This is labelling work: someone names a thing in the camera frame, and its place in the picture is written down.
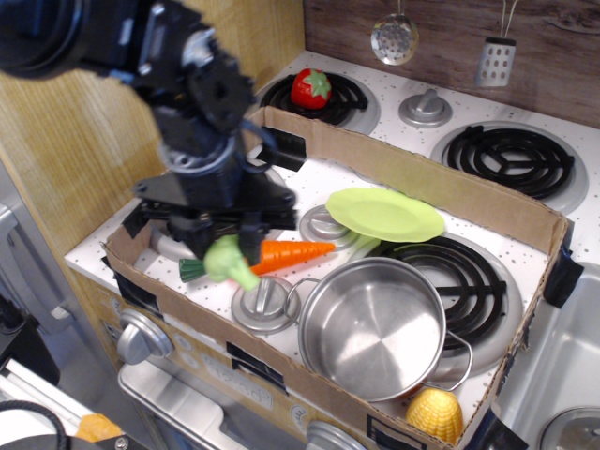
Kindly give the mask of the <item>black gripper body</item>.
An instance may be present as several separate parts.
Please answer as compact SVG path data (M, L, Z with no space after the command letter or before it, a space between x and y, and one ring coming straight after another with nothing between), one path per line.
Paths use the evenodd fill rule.
M275 176L278 158L248 157L239 140L196 157L159 147L167 171L133 187L145 220L161 221L172 234L267 234L294 230L296 196Z

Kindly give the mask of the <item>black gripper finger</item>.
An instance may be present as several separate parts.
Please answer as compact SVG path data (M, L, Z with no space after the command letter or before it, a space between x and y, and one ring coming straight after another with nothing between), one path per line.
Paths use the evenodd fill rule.
M170 215L168 227L173 237L183 242L200 260L215 242L215 222L209 215L187 217Z
M238 226L239 248L250 266L261 260L261 248L267 225L261 215L244 215Z

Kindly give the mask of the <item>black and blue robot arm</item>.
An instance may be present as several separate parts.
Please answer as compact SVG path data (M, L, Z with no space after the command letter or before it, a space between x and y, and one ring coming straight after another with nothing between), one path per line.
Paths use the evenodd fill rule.
M82 69L129 86L155 118L167 169L134 186L129 231L164 220L200 259L234 234L256 264L271 230L295 227L295 197L247 160L244 131L271 152L278 143L247 119L253 82L214 34L178 1L5 1L1 69L26 80Z

